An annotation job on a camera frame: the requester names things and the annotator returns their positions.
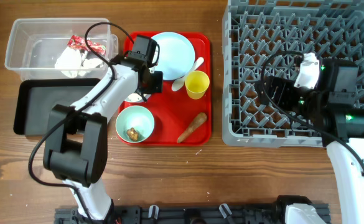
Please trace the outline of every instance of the transparent container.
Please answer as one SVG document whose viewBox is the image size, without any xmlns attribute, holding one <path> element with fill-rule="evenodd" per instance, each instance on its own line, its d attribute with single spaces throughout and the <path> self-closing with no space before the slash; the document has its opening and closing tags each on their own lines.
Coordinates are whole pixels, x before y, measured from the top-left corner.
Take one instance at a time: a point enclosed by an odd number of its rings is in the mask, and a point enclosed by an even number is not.
<svg viewBox="0 0 364 224">
<path fill-rule="evenodd" d="M 7 43 L 5 67 L 17 72 L 21 80 L 68 78 L 61 71 L 88 71 L 77 78 L 102 78 L 108 66 L 88 69 L 56 69 L 57 59 L 67 47 L 72 35 L 85 36 L 86 30 L 104 18 L 41 18 L 14 21 Z M 89 32 L 93 42 L 106 46 L 105 57 L 118 54 L 117 36 L 107 25 L 96 26 Z"/>
</svg>

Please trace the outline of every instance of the gray basket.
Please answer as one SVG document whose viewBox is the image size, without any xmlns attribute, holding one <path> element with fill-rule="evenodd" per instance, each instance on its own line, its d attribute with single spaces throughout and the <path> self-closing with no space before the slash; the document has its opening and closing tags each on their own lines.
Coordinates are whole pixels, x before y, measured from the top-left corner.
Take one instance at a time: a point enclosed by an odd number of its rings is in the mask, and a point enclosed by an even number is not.
<svg viewBox="0 0 364 224">
<path fill-rule="evenodd" d="M 261 105 L 253 83 L 278 50 L 315 52 L 360 67 L 356 108 L 364 108 L 364 1 L 228 0 L 222 20 L 222 138 L 232 146 L 322 146 L 319 133 Z M 295 80 L 292 56 L 279 56 L 265 75 Z"/>
</svg>

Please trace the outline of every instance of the green bowl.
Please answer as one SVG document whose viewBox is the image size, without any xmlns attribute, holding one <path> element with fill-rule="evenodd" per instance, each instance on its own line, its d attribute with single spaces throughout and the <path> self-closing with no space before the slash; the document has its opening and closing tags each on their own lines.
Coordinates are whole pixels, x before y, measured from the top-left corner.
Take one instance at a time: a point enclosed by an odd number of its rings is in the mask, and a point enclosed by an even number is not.
<svg viewBox="0 0 364 224">
<path fill-rule="evenodd" d="M 132 141 L 126 134 L 128 129 L 134 128 L 139 133 L 139 139 Z M 142 106 L 130 106 L 120 112 L 115 121 L 115 130 L 120 138 L 129 143 L 138 143 L 146 140 L 154 130 L 154 117 L 152 113 Z"/>
</svg>

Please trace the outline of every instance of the red cutting board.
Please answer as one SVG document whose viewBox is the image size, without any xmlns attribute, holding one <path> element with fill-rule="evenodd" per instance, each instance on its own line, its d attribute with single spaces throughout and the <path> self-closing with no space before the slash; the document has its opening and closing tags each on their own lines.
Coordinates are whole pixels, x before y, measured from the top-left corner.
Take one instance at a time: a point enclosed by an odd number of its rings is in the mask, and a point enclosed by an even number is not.
<svg viewBox="0 0 364 224">
<path fill-rule="evenodd" d="M 133 39 L 138 34 L 152 37 L 159 32 L 134 32 Z M 204 63 L 197 69 L 205 72 L 211 80 L 211 46 L 207 37 L 200 33 L 181 32 L 193 45 L 195 59 L 204 58 Z M 124 51 L 131 50 L 132 42 L 126 39 Z M 139 105 L 147 108 L 154 116 L 154 131 L 145 141 L 140 143 L 128 143 L 137 146 L 199 146 L 206 143 L 212 133 L 212 111 L 211 111 L 211 83 L 204 96 L 199 100 L 189 98 L 186 88 L 183 86 L 179 91 L 172 91 L 172 81 L 164 81 L 162 93 L 150 96 L 145 103 L 124 102 L 119 107 L 123 109 Z M 184 142 L 176 143 L 177 138 L 186 130 L 187 126 L 199 113 L 204 112 L 208 120 L 196 129 Z"/>
</svg>

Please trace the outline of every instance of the wooden table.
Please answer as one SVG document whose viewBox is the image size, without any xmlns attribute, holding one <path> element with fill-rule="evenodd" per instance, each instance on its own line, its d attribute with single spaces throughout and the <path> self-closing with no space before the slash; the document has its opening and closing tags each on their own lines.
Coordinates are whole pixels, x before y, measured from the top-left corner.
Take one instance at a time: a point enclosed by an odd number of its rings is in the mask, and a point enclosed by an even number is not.
<svg viewBox="0 0 364 224">
<path fill-rule="evenodd" d="M 105 17 L 129 32 L 202 32 L 212 43 L 211 140 L 200 147 L 131 147 L 116 137 L 113 118 L 103 179 L 116 205 L 242 204 L 273 202 L 284 194 L 305 195 L 329 203 L 333 223 L 341 222 L 337 184 L 324 149 L 230 147 L 223 143 L 221 21 L 226 1 L 18 2 L 0 4 L 0 223 L 53 223 L 55 208 L 76 205 L 68 189 L 44 187 L 29 177 L 27 160 L 38 138 L 26 139 L 12 130 L 21 81 L 4 68 L 4 58 L 13 22 L 28 17 Z M 111 31 L 122 46 L 124 34 L 114 28 Z M 43 169 L 42 152 L 36 156 L 35 173 L 46 181 L 59 182 Z"/>
</svg>

